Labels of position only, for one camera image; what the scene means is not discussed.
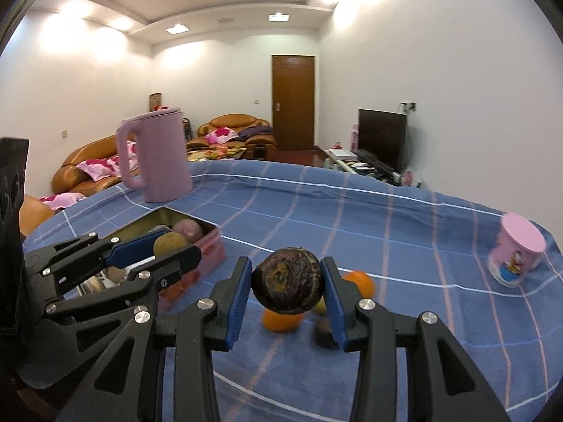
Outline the yellow-green longan fruit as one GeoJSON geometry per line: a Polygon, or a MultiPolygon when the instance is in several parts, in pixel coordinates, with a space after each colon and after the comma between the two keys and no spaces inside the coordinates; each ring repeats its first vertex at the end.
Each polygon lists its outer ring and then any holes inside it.
{"type": "Polygon", "coordinates": [[[188,245],[186,238],[175,231],[166,232],[154,241],[153,253],[155,257],[170,254],[188,245]]]}

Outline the purple passion fruit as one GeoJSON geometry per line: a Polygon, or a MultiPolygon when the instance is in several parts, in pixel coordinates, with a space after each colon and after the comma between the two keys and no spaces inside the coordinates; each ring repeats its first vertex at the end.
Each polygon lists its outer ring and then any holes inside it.
{"type": "Polygon", "coordinates": [[[204,237],[204,230],[200,223],[193,219],[182,219],[172,227],[172,231],[182,235],[190,244],[195,244],[204,237]]]}

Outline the small orange mandarin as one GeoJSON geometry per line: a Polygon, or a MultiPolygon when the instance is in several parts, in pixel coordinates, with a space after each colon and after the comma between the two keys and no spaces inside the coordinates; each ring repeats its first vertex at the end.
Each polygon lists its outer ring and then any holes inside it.
{"type": "Polygon", "coordinates": [[[351,273],[346,273],[343,280],[353,282],[363,298],[372,298],[376,291],[376,286],[372,278],[360,270],[353,270],[351,273]]]}

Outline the dark dried fruit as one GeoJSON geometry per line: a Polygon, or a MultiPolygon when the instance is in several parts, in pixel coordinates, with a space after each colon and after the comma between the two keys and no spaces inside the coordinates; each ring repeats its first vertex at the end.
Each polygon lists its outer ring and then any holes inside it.
{"type": "Polygon", "coordinates": [[[324,349],[337,350],[339,348],[339,344],[333,337],[330,321],[325,316],[315,319],[313,340],[319,347],[324,349]]]}

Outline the dark wrinkled passion fruit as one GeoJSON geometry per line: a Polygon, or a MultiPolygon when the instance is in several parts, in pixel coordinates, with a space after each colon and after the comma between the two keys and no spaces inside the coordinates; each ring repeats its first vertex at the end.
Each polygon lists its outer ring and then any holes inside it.
{"type": "Polygon", "coordinates": [[[304,248],[275,250],[252,271],[251,288],[265,309],[281,315],[306,313],[323,297],[320,261],[304,248]]]}

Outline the near brown leather sofa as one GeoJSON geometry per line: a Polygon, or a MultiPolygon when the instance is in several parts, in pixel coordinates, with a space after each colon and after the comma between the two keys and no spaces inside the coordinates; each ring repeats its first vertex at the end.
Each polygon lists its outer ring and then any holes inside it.
{"type": "Polygon", "coordinates": [[[24,195],[24,201],[19,211],[19,229],[23,238],[27,238],[43,222],[52,218],[55,212],[39,199],[31,195],[24,195]]]}

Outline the pink floral cushion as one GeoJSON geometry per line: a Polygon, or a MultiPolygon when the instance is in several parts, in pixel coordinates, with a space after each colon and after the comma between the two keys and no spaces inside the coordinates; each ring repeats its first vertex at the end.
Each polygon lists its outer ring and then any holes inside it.
{"type": "Polygon", "coordinates": [[[91,177],[94,182],[107,177],[119,177],[120,169],[114,157],[107,159],[87,159],[76,165],[76,167],[91,177]]]}
{"type": "Polygon", "coordinates": [[[205,139],[209,145],[224,145],[225,143],[235,140],[238,137],[239,134],[228,127],[217,128],[205,135],[205,139]]]}
{"type": "Polygon", "coordinates": [[[80,192],[62,192],[40,197],[39,201],[48,206],[52,211],[59,211],[70,208],[85,199],[86,196],[80,192]]]}

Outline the pink metal tin box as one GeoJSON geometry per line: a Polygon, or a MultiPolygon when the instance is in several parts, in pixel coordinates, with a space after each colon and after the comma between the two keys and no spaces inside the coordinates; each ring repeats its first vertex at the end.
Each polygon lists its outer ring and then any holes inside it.
{"type": "Polygon", "coordinates": [[[157,277],[158,311],[165,313],[226,258],[219,228],[203,219],[167,207],[109,234],[118,240],[100,273],[82,282],[79,295],[100,293],[131,280],[156,264],[178,260],[178,268],[157,277]]]}

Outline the long brown leather sofa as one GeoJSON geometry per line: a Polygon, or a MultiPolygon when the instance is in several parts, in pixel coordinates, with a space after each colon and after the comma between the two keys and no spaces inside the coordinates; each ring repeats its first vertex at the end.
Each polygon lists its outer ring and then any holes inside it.
{"type": "Polygon", "coordinates": [[[120,181],[116,137],[112,135],[71,153],[51,179],[51,189],[55,194],[78,192],[91,196],[120,181]]]}

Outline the pink electric kettle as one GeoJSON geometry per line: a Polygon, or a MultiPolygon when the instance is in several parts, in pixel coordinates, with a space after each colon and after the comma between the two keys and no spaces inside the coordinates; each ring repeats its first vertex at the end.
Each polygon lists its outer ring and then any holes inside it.
{"type": "Polygon", "coordinates": [[[192,192],[179,108],[151,111],[121,122],[116,131],[121,181],[150,203],[167,203],[192,192]],[[128,137],[134,136],[139,176],[129,166],[128,137]]]}

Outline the blue checked tablecloth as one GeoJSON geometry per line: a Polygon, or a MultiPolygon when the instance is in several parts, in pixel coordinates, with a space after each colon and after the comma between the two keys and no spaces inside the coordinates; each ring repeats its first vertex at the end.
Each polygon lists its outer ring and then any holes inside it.
{"type": "MultiPolygon", "coordinates": [[[[340,272],[366,273],[394,313],[436,313],[479,367],[513,421],[531,421],[562,378],[562,255],[553,238],[517,288],[496,282],[488,254],[501,212],[419,188],[260,161],[190,165],[193,192],[170,203],[220,228],[225,261],[175,303],[183,309],[228,277],[239,257],[302,247],[340,272]]],[[[313,339],[307,316],[295,332],[263,328],[250,300],[240,339],[216,353],[224,421],[345,421],[358,355],[313,339]]]]}

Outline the pink cartoon mug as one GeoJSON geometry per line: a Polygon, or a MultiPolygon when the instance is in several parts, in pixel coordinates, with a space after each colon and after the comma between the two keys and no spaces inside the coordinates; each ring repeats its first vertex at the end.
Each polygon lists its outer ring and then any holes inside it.
{"type": "Polygon", "coordinates": [[[499,284],[516,287],[536,268],[546,249],[546,239],[535,224],[517,213],[505,213],[488,254],[489,272],[499,284]]]}

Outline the wooden coffee table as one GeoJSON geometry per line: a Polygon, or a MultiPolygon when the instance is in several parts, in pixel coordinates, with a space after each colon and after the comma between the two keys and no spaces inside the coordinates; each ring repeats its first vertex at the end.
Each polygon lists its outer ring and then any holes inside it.
{"type": "Polygon", "coordinates": [[[226,149],[195,149],[187,153],[188,162],[240,159],[246,152],[244,147],[226,149]]]}

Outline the white tv stand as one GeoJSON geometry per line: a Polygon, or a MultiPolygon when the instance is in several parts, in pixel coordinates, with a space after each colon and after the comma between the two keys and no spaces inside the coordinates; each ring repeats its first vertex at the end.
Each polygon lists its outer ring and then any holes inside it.
{"type": "Polygon", "coordinates": [[[397,184],[397,173],[363,149],[359,153],[348,149],[325,149],[324,153],[326,158],[323,166],[326,169],[367,176],[391,185],[397,184]]]}

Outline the brown wooden door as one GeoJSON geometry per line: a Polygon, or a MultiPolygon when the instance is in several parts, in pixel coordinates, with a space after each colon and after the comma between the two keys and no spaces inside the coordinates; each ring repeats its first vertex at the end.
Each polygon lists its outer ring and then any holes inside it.
{"type": "Polygon", "coordinates": [[[315,57],[272,56],[272,126],[279,149],[314,146],[315,57]]]}

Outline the black television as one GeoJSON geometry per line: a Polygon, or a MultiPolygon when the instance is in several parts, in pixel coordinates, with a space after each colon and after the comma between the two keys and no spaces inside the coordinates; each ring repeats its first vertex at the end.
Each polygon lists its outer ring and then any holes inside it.
{"type": "Polygon", "coordinates": [[[407,117],[385,110],[358,111],[358,150],[374,155],[395,172],[404,168],[407,117]]]}

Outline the wall power socket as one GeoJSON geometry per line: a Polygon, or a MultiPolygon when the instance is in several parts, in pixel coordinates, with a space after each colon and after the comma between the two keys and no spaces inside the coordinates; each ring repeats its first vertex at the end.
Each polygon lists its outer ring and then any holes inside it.
{"type": "Polygon", "coordinates": [[[399,110],[406,114],[415,113],[416,104],[410,101],[401,102],[399,105],[399,110]]]}

